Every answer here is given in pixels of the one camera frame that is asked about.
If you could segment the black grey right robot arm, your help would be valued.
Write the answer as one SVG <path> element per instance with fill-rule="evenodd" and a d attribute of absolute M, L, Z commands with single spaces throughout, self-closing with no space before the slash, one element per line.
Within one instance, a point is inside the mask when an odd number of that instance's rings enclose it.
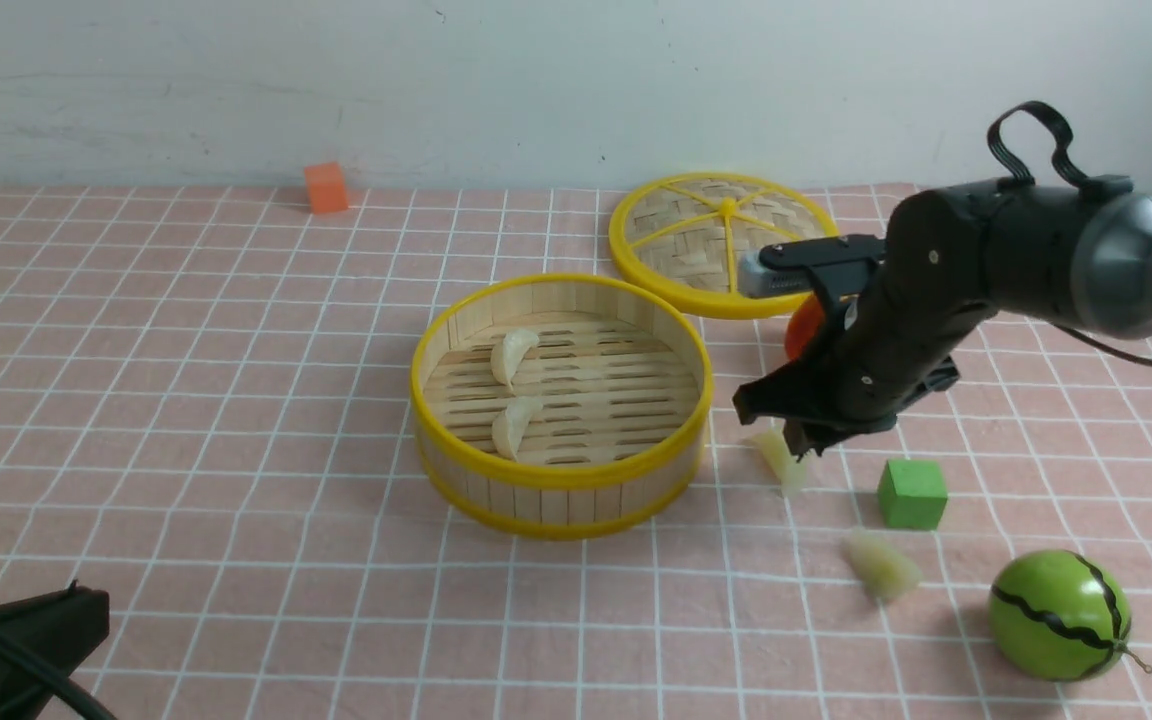
<path fill-rule="evenodd" d="M 742 256 L 749 300 L 806 293 L 823 310 L 794 359 L 740 386 L 742 424 L 783 420 L 801 456 L 887 432 L 957 382 L 952 351 L 998 313 L 1101 347 L 1152 336 L 1152 195 L 990 182 L 901 200 L 884 237 L 804 240 Z"/>

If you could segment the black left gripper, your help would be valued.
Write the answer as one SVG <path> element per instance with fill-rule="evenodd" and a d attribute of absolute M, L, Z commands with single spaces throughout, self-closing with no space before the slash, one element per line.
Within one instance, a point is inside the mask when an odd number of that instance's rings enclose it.
<path fill-rule="evenodd" d="M 81 719 L 109 719 L 109 708 L 71 679 L 109 637 L 109 593 L 77 582 L 0 602 L 0 719 L 37 719 L 51 700 Z"/>

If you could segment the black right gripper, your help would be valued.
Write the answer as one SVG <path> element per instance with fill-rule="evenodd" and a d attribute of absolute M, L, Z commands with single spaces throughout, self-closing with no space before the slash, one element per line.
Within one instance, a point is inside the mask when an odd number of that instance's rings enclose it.
<path fill-rule="evenodd" d="M 823 456 L 890 429 L 909 397 L 996 314 L 982 278 L 995 194 L 924 191 L 893 210 L 882 265 L 847 306 L 831 306 L 799 359 L 733 393 L 742 427 L 780 419 L 791 457 Z"/>

